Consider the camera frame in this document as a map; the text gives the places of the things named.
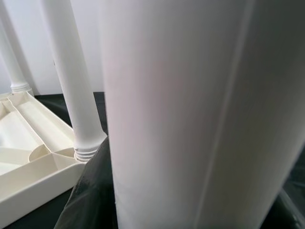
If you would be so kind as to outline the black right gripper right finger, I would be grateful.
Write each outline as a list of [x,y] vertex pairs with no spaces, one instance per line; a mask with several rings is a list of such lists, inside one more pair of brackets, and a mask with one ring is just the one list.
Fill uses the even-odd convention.
[[284,188],[274,201],[260,228],[303,229],[305,198],[294,188]]

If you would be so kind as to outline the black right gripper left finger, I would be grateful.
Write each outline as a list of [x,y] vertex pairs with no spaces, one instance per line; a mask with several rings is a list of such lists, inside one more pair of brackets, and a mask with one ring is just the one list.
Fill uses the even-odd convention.
[[118,228],[108,138],[86,163],[55,228]]

